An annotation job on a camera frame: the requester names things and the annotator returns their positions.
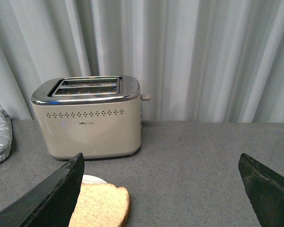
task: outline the toaster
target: toaster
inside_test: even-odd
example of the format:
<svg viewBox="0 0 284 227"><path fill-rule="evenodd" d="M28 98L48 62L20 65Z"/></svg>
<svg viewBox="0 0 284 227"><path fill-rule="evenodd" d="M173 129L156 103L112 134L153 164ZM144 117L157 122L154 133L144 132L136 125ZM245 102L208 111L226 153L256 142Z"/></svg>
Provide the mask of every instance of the toaster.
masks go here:
<svg viewBox="0 0 284 227"><path fill-rule="evenodd" d="M132 155L141 145L141 95L130 76L52 79L31 103L49 153L69 159Z"/></svg>

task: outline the curtain fold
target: curtain fold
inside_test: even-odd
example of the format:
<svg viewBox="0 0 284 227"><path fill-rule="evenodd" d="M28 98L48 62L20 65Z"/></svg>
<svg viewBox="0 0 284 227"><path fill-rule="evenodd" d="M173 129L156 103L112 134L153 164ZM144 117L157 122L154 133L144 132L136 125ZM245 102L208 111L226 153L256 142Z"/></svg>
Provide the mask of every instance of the curtain fold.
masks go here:
<svg viewBox="0 0 284 227"><path fill-rule="evenodd" d="M284 0L0 0L0 107L59 77L130 75L144 120L284 122Z"/></svg>

